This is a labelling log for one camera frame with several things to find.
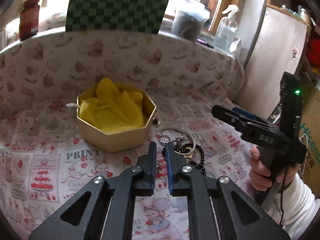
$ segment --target yellow tissue paper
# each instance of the yellow tissue paper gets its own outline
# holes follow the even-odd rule
[[[143,94],[120,91],[120,84],[103,78],[97,85],[96,96],[80,103],[80,118],[103,131],[118,133],[144,126]]]

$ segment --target printed tablecloth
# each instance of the printed tablecloth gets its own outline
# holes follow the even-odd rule
[[[156,103],[162,123],[151,127],[141,147],[110,154],[81,138],[76,110],[65,104],[103,76],[145,89]],[[211,115],[215,104],[233,106],[243,80],[234,58],[161,35],[60,30],[1,51],[2,212],[25,240],[93,177],[118,176],[156,141],[155,194],[136,199],[132,239],[188,239],[187,200],[169,195],[159,131],[170,125],[192,133],[204,149],[206,174],[226,175],[252,195],[251,145]]]

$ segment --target clear plastic bottle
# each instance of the clear plastic bottle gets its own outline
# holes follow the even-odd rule
[[[213,40],[213,46],[229,54],[230,46],[236,36],[238,23],[236,22],[236,13],[239,11],[238,6],[230,4],[222,14],[228,14],[220,20],[216,35]]]

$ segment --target key ring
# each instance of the key ring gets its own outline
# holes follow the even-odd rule
[[[167,142],[164,142],[163,140],[161,140],[161,137],[167,138],[168,141],[167,141]],[[166,133],[160,134],[160,136],[159,136],[159,143],[160,143],[162,146],[165,146],[168,142],[171,142],[171,137],[170,137],[169,135],[167,135]]]
[[[191,134],[188,133],[187,131],[185,131],[185,130],[179,128],[179,127],[174,127],[174,126],[169,126],[169,127],[164,127],[164,128],[162,128],[162,129],[160,130],[160,133],[159,133],[160,137],[161,137],[161,136],[164,137],[164,136],[166,135],[166,136],[167,136],[166,138],[169,137],[169,141],[171,141],[171,138],[170,138],[170,136],[168,136],[167,134],[164,134],[164,133],[163,133],[164,130],[172,130],[172,131],[175,131],[175,132],[178,132],[178,133],[185,134],[185,135],[188,137],[188,139],[191,139],[191,141],[192,141],[192,143],[193,143],[193,148],[191,149],[190,152],[188,152],[188,153],[180,153],[180,152],[174,151],[175,153],[177,153],[177,154],[179,154],[179,155],[182,155],[182,156],[184,156],[184,157],[187,157],[187,156],[191,155],[191,154],[193,153],[193,151],[196,149],[195,140],[193,139],[193,137],[191,136]]]

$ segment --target jar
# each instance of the jar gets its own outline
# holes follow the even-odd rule
[[[304,20],[307,25],[311,27],[311,16],[310,16],[310,11],[303,6],[298,6],[298,14]]]
[[[210,11],[197,0],[184,0],[176,9],[171,33],[196,42],[202,27],[210,17]]]
[[[20,13],[19,39],[21,41],[38,33],[40,0],[27,0]]]

